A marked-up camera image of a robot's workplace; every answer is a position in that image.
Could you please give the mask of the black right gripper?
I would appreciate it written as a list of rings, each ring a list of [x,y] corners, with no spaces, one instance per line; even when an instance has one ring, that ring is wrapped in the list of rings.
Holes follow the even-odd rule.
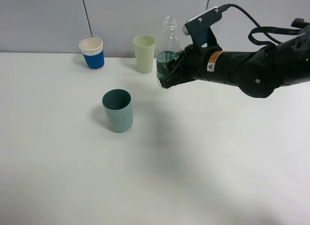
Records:
[[[188,45],[180,52],[162,51],[157,54],[157,77],[159,85],[164,89],[202,80],[223,83],[223,79],[215,72],[207,71],[210,57],[217,51],[222,51],[218,45],[199,49],[195,45]],[[180,66],[178,60],[183,56]]]

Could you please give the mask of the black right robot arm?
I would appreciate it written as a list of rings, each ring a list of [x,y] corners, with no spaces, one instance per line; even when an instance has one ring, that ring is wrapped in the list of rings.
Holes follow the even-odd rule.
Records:
[[[254,28],[255,33],[293,35],[282,44],[262,42],[256,52],[222,51],[216,45],[199,51],[189,45],[176,60],[157,62],[157,79],[161,87],[203,80],[238,87],[253,98],[266,98],[274,89],[310,80],[310,25],[292,25],[292,29]]]

